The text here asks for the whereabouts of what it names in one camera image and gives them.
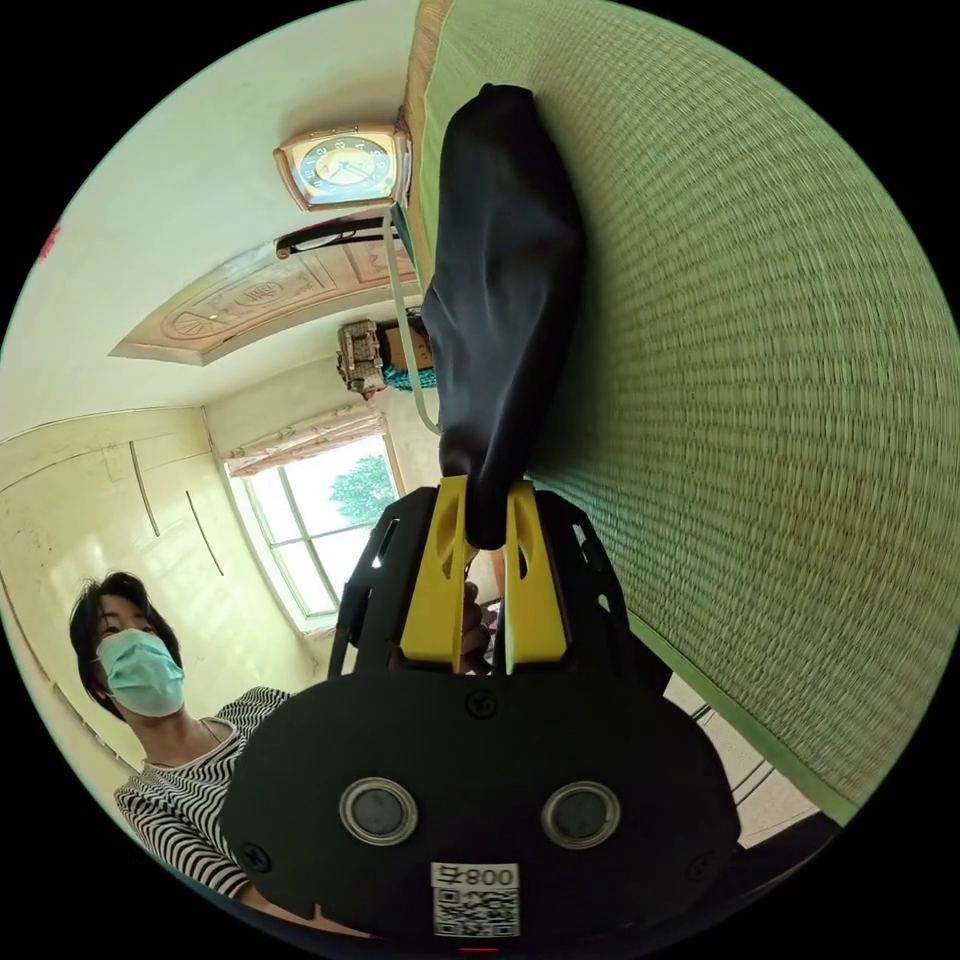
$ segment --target label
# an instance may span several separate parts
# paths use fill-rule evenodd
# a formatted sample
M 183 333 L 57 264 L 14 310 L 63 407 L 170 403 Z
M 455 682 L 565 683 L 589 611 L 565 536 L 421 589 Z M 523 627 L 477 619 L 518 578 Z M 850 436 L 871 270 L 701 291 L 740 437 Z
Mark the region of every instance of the label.
M 515 863 L 431 863 L 433 932 L 438 937 L 520 935 L 520 868 Z

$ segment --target black hair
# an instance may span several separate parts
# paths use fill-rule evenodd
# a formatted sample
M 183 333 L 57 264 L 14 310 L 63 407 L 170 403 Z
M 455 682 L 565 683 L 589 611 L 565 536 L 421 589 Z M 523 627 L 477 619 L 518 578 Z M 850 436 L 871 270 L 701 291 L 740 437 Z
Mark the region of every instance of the black hair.
M 103 619 L 103 598 L 105 596 L 123 597 L 132 603 L 147 619 L 157 637 L 170 651 L 178 667 L 183 666 L 180 658 L 180 641 L 170 624 L 160 615 L 150 602 L 143 581 L 132 573 L 111 573 L 103 580 L 88 580 L 77 598 L 73 613 L 70 614 L 70 643 L 77 655 L 77 671 L 80 682 L 90 699 L 98 703 L 108 713 L 123 720 L 116 704 L 107 696 L 106 690 L 97 679 L 94 662 L 97 647 L 100 644 L 100 621 Z

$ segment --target woman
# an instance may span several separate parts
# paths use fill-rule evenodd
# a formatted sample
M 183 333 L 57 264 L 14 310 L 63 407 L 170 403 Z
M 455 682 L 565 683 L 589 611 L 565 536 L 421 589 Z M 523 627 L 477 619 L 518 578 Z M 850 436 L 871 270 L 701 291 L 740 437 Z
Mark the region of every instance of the woman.
M 464 602 L 464 655 L 487 644 L 477 591 Z M 88 584 L 70 617 L 70 641 L 90 697 L 126 723 L 140 741 L 143 770 L 116 793 L 117 806 L 144 846 L 180 873 L 248 906 L 295 923 L 346 933 L 265 900 L 248 881 L 220 833 L 220 811 L 247 738 L 289 696 L 255 687 L 216 716 L 196 718 L 183 700 L 180 644 L 150 603 L 143 583 L 113 573 Z

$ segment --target gold clock frame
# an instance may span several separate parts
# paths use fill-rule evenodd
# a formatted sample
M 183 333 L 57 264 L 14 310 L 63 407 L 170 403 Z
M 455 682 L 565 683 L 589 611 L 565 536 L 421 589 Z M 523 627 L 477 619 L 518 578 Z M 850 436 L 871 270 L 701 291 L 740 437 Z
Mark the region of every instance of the gold clock frame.
M 396 176 L 393 190 L 386 197 L 372 197 L 369 200 L 330 200 L 322 203 L 310 203 L 303 195 L 300 185 L 294 176 L 294 170 L 318 143 L 333 137 L 364 137 L 384 146 L 389 143 L 392 147 L 391 163 L 395 165 Z M 305 213 L 322 213 L 326 210 L 342 210 L 348 207 L 370 207 L 378 204 L 399 203 L 410 188 L 412 144 L 410 137 L 401 126 L 395 123 L 367 123 L 355 124 L 347 127 L 333 127 L 328 130 L 316 130 L 310 133 L 301 133 L 284 140 L 273 151 L 273 159 L 287 193 L 293 197 L 297 206 Z

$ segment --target woven mat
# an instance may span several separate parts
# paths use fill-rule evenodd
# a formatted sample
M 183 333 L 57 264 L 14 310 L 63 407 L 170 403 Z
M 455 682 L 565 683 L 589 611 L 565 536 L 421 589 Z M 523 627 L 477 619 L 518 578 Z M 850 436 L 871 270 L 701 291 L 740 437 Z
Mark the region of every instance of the woven mat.
M 484 82 L 538 95 L 591 234 L 534 476 L 588 511 L 638 635 L 845 822 L 960 623 L 960 345 L 931 268 L 843 141 L 730 52 L 613 3 L 453 0 L 426 277 L 443 133 Z

